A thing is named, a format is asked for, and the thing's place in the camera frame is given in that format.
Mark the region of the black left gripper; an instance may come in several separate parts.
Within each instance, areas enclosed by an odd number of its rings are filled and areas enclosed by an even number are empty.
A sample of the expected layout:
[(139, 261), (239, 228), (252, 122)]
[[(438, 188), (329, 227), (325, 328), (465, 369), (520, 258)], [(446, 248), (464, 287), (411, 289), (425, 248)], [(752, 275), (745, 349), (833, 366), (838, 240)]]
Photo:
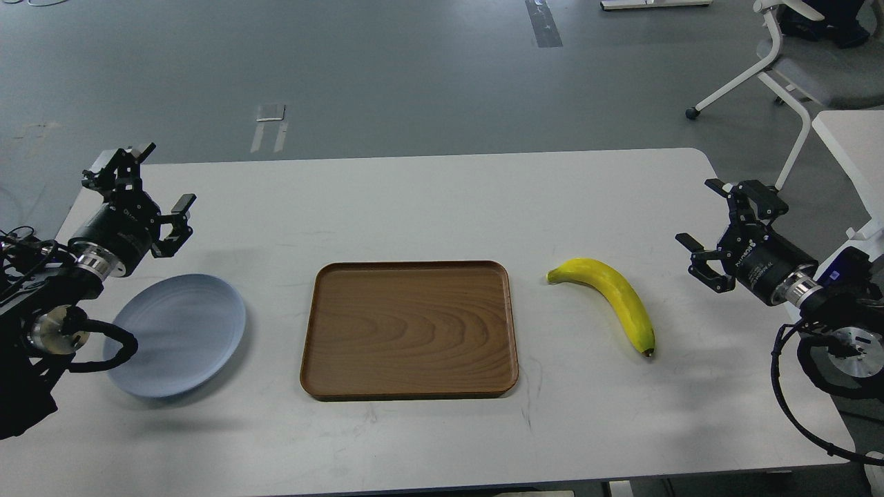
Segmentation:
[(155, 148), (142, 144), (105, 150), (82, 171), (82, 188), (97, 192), (104, 203), (76, 230), (68, 246), (78, 255), (89, 249), (111, 255), (114, 277), (128, 277), (148, 253), (174, 257), (193, 234), (189, 210), (196, 194), (181, 195), (171, 213), (161, 215), (143, 188), (141, 166)]

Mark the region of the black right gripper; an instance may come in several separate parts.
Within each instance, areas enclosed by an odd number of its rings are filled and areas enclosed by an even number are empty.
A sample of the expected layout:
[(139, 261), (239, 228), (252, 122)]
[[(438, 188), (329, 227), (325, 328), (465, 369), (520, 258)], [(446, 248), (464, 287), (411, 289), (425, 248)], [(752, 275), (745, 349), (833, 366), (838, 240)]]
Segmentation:
[[(785, 302), (790, 276), (812, 274), (820, 265), (773, 230), (774, 221), (789, 211), (789, 205), (777, 188), (756, 179), (736, 184), (706, 179), (704, 185), (726, 200), (729, 223), (717, 245), (720, 251), (708, 251), (688, 233), (675, 235), (689, 252), (688, 273), (716, 293), (734, 290), (736, 279), (770, 307)], [(710, 261), (721, 261), (725, 273), (713, 270)]]

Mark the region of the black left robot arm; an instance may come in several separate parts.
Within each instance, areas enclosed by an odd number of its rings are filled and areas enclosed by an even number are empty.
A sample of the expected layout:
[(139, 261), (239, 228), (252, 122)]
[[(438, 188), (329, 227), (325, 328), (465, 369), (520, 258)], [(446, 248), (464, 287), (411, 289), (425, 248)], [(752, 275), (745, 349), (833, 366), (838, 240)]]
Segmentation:
[(69, 242), (18, 229), (2, 233), (1, 436), (20, 436), (57, 411), (52, 390), (66, 372), (113, 370), (138, 349), (135, 336), (79, 307), (109, 277), (127, 277), (145, 255), (173, 257), (193, 234), (181, 196), (169, 214), (144, 190), (141, 166), (155, 144), (102, 152), (82, 186), (102, 196)]

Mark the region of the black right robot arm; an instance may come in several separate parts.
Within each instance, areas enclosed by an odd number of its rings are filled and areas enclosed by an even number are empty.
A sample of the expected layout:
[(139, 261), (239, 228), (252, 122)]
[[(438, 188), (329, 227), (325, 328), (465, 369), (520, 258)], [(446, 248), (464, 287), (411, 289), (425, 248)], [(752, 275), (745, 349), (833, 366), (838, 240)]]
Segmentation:
[(717, 178), (705, 180), (705, 186), (726, 200), (729, 223), (711, 249), (688, 233), (676, 235), (689, 251), (689, 274), (716, 293), (741, 285), (767, 306), (789, 303), (798, 309), (798, 321), (777, 330), (771, 350), (778, 406), (827, 455), (881, 467), (881, 458), (838, 447), (804, 427), (787, 406), (780, 383), (780, 357), (789, 339), (799, 335), (796, 355), (815, 387), (850, 400), (882, 398), (882, 295), (871, 281), (870, 257), (847, 248), (836, 258), (836, 268), (817, 280), (818, 262), (773, 228), (789, 210), (773, 186)]

